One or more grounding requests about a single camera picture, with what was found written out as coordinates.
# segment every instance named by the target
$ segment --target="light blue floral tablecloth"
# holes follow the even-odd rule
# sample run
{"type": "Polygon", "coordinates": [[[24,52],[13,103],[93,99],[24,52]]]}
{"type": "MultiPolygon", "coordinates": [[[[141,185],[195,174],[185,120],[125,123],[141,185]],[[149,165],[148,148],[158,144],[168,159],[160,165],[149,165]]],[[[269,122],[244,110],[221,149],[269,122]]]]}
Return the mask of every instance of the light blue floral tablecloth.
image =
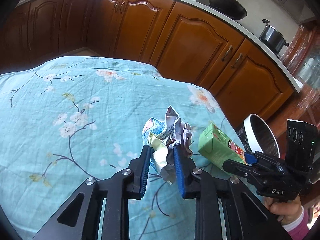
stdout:
{"type": "MultiPolygon", "coordinates": [[[[210,122],[242,146],[209,92],[138,62],[61,57],[0,75],[0,102],[0,204],[23,239],[86,178],[126,168],[140,155],[145,122],[163,120],[170,105],[192,126],[198,167],[228,178],[196,155],[210,122]]],[[[129,205],[131,239],[194,239],[195,200],[182,200],[176,184],[150,175],[144,199],[129,205]]]]}

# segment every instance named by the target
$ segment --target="wooden cabinet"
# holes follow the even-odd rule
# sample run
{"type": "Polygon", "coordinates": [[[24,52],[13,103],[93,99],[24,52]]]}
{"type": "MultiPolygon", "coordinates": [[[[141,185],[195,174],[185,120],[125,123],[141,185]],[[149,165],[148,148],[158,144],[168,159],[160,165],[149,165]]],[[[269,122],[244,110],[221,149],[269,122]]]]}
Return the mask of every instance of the wooden cabinet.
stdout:
{"type": "Polygon", "coordinates": [[[173,0],[123,0],[110,56],[148,63],[173,0]]]}
{"type": "Polygon", "coordinates": [[[244,37],[221,20],[176,3],[150,60],[161,75],[209,89],[244,37]]]}
{"type": "Polygon", "coordinates": [[[278,66],[246,39],[209,91],[237,127],[251,113],[268,119],[293,88],[278,66]]]}
{"type": "Polygon", "coordinates": [[[86,46],[93,1],[64,0],[59,32],[60,54],[86,46]]]}
{"type": "Polygon", "coordinates": [[[28,23],[29,57],[32,66],[59,55],[59,25],[63,0],[34,0],[28,23]]]}
{"type": "Polygon", "coordinates": [[[95,0],[88,28],[87,46],[102,57],[109,56],[109,47],[113,37],[114,14],[119,15],[122,0],[95,0]]]}
{"type": "Polygon", "coordinates": [[[0,30],[0,74],[29,69],[27,26],[30,4],[10,14],[0,30]]]}

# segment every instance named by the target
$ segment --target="human hand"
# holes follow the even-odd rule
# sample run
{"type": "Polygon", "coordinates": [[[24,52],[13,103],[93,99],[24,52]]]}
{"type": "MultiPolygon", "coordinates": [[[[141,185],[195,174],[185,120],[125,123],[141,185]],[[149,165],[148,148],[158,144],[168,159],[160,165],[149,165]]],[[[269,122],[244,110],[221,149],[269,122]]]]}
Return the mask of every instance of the human hand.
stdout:
{"type": "Polygon", "coordinates": [[[271,213],[284,216],[284,218],[281,220],[282,225],[292,223],[293,221],[297,220],[302,213],[299,196],[297,196],[296,199],[292,200],[290,203],[274,203],[273,198],[265,197],[264,205],[271,213]]]}

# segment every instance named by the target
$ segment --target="black wok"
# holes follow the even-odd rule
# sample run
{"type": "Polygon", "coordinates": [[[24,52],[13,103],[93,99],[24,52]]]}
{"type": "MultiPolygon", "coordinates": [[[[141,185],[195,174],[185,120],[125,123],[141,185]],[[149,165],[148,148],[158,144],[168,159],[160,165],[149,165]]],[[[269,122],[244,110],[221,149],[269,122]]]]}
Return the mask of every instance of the black wok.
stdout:
{"type": "Polygon", "coordinates": [[[237,0],[209,0],[209,6],[227,15],[233,20],[241,20],[246,17],[246,9],[237,0]]]}

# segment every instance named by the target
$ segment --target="silver bolt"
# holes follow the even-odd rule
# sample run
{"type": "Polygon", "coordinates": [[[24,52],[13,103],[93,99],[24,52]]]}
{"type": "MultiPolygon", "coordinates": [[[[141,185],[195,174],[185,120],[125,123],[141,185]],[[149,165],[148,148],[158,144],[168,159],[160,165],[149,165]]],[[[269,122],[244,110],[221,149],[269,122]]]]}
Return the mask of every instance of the silver bolt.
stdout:
{"type": "Polygon", "coordinates": [[[231,177],[230,178],[231,183],[233,184],[238,184],[240,182],[240,180],[237,177],[231,177]]]}
{"type": "Polygon", "coordinates": [[[123,174],[123,175],[130,175],[131,172],[132,172],[132,170],[130,170],[130,169],[124,169],[124,170],[122,170],[122,174],[123,174]]]}
{"type": "Polygon", "coordinates": [[[194,174],[196,174],[196,175],[199,175],[199,174],[202,173],[202,170],[199,169],[199,168],[195,168],[195,169],[192,170],[192,172],[193,172],[194,174]]]}
{"type": "Polygon", "coordinates": [[[88,179],[85,180],[85,183],[87,185],[92,185],[94,183],[94,181],[95,181],[94,178],[88,178],[88,179]]]}

